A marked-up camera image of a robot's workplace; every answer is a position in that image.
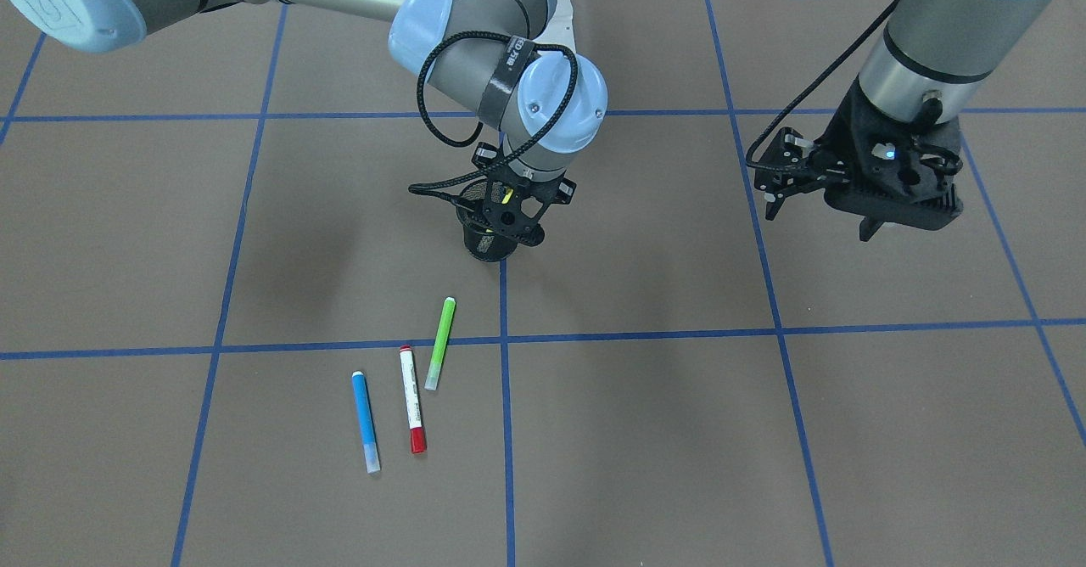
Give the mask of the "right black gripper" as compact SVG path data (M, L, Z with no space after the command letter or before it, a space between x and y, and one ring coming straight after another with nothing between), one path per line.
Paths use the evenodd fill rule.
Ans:
M522 245L546 238L540 225L551 205L573 202L577 184L566 177L536 182L503 168L472 182L472 234Z

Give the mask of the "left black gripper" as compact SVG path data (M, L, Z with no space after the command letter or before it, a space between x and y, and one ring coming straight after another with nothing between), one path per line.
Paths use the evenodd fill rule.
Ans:
M829 126L815 142L815 167L826 173L830 207L862 216L859 238L868 242L883 224L937 231L965 209L954 178L960 156L957 118L942 122L939 92L921 96L915 118L883 114L860 87L849 88Z

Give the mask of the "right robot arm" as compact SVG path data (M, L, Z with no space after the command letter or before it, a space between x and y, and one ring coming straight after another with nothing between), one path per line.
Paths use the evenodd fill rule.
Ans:
M46 36L85 53L130 48L195 15L228 7L298 7L362 25L411 73L424 126L472 147L465 176L411 185L456 211L464 244L506 259L546 237L544 212L574 196L567 169L607 112L604 76L574 49L571 0L8 0Z

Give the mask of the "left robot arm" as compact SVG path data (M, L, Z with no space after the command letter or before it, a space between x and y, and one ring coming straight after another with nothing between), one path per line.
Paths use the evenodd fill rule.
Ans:
M765 219L818 191L861 216L864 242L884 224L937 231L957 219L960 112L1052 1L893 0L831 63L879 33L825 133L810 140L776 117L746 150Z

